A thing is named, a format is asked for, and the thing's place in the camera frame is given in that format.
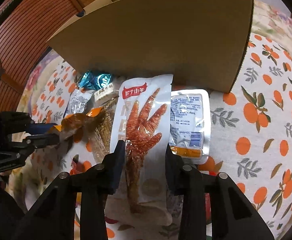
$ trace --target floral tablecloth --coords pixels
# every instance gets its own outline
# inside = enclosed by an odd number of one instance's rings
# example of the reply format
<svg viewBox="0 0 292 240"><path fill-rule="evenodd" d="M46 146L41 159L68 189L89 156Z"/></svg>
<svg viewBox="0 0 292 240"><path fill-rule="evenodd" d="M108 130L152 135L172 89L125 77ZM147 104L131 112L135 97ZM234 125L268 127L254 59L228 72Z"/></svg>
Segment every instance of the floral tablecloth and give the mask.
<svg viewBox="0 0 292 240"><path fill-rule="evenodd" d="M34 70L35 74L42 71L46 76L41 74L37 82L35 75L30 78L30 84L26 87L17 110L34 114L36 106L43 102L48 106L46 93L51 86L49 81L59 79L58 82L61 82L65 73L60 72L68 67L69 65L54 51L50 52ZM74 70L70 67L68 72L73 73ZM67 78L72 84L76 75ZM210 104L210 157L205 164L199 165L198 169L211 173L226 172L258 210L274 236L280 238L292 222L290 18L264 3L256 3L250 42L235 85L229 94L211 91ZM42 111L44 113L40 115L44 116L49 110ZM16 135L15 140L21 139L22 136ZM24 209L31 206L61 171L71 172L74 167L78 169L74 160L81 164L80 171L85 171L95 163L91 145L82 131L53 151L48 154L38 150L27 160L25 167L14 170L10 176L7 191ZM167 227L134 228L107 218L108 237L177 239L181 210L179 205L174 205L176 206L172 212L174 222ZM75 239L79 238L79 215L77 209ZM211 236L211 224L207 226L207 235L207 238Z"/></svg>

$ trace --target snack package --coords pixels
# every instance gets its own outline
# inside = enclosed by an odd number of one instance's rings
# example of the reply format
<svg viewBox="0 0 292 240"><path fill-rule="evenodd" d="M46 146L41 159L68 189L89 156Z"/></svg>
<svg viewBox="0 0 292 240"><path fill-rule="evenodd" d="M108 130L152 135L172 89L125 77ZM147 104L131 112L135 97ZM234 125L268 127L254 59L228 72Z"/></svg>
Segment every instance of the snack package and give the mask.
<svg viewBox="0 0 292 240"><path fill-rule="evenodd" d="M107 86L97 90L93 94L93 106L99 107L105 104L107 101L118 96L119 88L121 84L125 81L122 77L114 77L113 82L109 83Z"/></svg>
<svg viewBox="0 0 292 240"><path fill-rule="evenodd" d="M90 98L90 93L81 92L80 90L75 89L70 96L68 106L65 111L65 116L68 114L83 113Z"/></svg>
<svg viewBox="0 0 292 240"><path fill-rule="evenodd" d="M112 81L112 74L107 73L92 73L87 71L78 82L81 88L99 90L107 86Z"/></svg>
<svg viewBox="0 0 292 240"><path fill-rule="evenodd" d="M117 101L118 97L112 98L99 107L99 114L84 126L96 163L101 163L105 155L110 153L110 137Z"/></svg>
<svg viewBox="0 0 292 240"><path fill-rule="evenodd" d="M102 108L99 107L92 109L87 115L82 113L69 114L61 121L61 125L53 126L49 132L58 134L60 141L66 140L74 135L78 129L92 123L101 110Z"/></svg>
<svg viewBox="0 0 292 240"><path fill-rule="evenodd" d="M169 145L188 164L208 159L211 133L209 96L203 89L172 91Z"/></svg>
<svg viewBox="0 0 292 240"><path fill-rule="evenodd" d="M129 225L170 225L166 208L165 152L173 75L133 78L119 89L110 152L126 140L126 163L105 214Z"/></svg>

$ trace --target white snack package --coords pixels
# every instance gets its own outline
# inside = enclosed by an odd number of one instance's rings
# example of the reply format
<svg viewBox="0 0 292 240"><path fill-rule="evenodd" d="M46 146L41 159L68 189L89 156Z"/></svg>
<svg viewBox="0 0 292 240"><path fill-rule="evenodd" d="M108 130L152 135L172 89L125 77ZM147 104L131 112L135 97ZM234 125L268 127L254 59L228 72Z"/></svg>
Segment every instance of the white snack package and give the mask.
<svg viewBox="0 0 292 240"><path fill-rule="evenodd" d="M203 89L172 91L169 145L184 163L208 159L211 135L209 96Z"/></svg>
<svg viewBox="0 0 292 240"><path fill-rule="evenodd" d="M165 175L172 80L171 74L133 78L119 89L110 152L126 140L126 162L119 188L106 202L108 218L132 226L172 222Z"/></svg>

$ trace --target box lid flap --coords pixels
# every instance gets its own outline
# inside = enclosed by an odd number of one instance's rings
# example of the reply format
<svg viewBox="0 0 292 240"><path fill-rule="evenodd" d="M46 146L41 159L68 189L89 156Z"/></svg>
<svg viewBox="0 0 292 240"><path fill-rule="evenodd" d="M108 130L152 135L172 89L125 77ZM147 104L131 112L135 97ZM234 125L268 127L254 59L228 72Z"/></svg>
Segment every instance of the box lid flap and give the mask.
<svg viewBox="0 0 292 240"><path fill-rule="evenodd" d="M176 84L228 92L252 11L253 0L118 0L73 22L49 44L79 72L173 73Z"/></svg>

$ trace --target barcode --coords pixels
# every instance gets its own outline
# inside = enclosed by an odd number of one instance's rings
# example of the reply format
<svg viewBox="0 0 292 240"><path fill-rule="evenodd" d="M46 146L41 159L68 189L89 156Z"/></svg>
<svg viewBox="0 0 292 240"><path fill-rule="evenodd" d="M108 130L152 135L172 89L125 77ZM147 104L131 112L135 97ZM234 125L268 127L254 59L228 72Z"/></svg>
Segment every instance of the barcode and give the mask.
<svg viewBox="0 0 292 240"><path fill-rule="evenodd" d="M190 134L190 147L202 147L202 133L201 132L191 132Z"/></svg>

